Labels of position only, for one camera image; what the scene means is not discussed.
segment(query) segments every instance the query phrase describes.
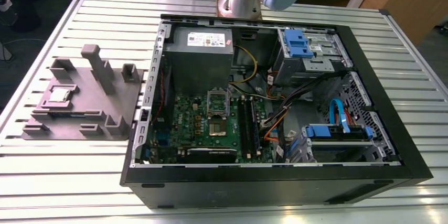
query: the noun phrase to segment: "orange wire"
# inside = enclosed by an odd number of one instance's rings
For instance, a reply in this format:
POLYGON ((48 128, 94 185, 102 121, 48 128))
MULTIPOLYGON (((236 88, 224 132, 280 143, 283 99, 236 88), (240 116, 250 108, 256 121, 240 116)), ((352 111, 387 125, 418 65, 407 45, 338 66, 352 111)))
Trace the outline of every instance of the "orange wire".
POLYGON ((275 122, 275 124, 272 125, 271 129, 268 130, 268 132, 266 133, 263 139, 267 140, 268 139, 268 136, 270 136, 270 133, 271 131, 274 130, 274 128, 278 126, 278 124, 280 123, 280 121, 283 120, 283 118, 286 117, 287 115, 287 112, 283 114, 283 116, 279 118, 279 120, 275 122))
POLYGON ((272 88, 272 85, 270 85, 270 87, 268 87, 268 89, 267 89, 267 91, 266 91, 266 92, 267 92, 266 94, 267 94, 267 96, 268 96, 270 98, 278 98, 278 97, 270 95, 271 88, 272 88))

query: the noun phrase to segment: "black cable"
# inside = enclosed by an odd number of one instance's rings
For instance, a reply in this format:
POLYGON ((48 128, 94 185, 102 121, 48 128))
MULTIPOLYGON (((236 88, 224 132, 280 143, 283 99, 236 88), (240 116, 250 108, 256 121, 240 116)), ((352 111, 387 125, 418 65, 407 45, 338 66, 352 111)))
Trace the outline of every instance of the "black cable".
POLYGON ((284 113, 287 113, 292 101, 298 98, 300 98, 304 94, 307 94, 312 89, 327 79, 343 76, 347 74, 348 71, 343 70, 335 73, 326 73, 306 84, 303 84, 300 87, 298 87, 292 93, 287 96, 287 98, 283 100, 280 107, 278 108, 278 111, 274 113, 271 117, 267 118, 266 124, 270 123, 275 118, 280 118, 284 113))
POLYGON ((255 89, 255 87, 251 84, 251 80, 246 81, 244 83, 250 86, 250 88, 252 89, 254 93, 259 94, 258 90, 255 89))

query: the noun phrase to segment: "aluminum workbench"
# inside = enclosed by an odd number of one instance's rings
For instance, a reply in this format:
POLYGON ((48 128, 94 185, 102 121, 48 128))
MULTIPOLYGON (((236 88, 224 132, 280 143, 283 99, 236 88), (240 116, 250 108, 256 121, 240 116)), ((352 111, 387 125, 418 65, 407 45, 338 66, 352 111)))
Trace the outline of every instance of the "aluminum workbench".
POLYGON ((215 11, 215 0, 72 1, 0 116, 0 221, 447 222, 448 91, 395 21, 376 10, 295 5, 262 13, 271 20, 351 26, 435 176, 419 186, 394 189, 354 205, 150 210, 119 185, 127 141, 20 138, 52 78, 48 67, 55 58, 70 57, 76 66, 88 67, 80 49, 99 44, 112 67, 134 63, 147 71, 160 14, 214 16, 215 11))

